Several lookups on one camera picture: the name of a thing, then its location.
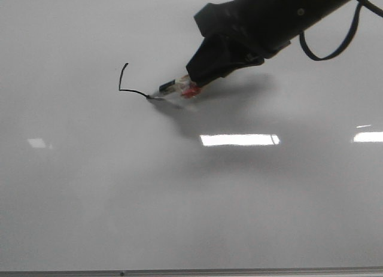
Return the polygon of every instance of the whiteboard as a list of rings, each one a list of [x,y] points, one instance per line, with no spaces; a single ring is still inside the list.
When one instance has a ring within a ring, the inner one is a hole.
[[[184,75],[226,1],[0,0],[0,270],[382,264],[381,19],[329,62],[293,40],[192,100],[118,92],[126,62],[126,89]]]

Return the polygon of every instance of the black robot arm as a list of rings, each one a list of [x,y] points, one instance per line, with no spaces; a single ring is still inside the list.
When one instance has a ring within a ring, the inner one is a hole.
[[[203,87],[236,69],[257,66],[350,0],[233,0],[207,4],[194,17],[203,43],[186,69]]]

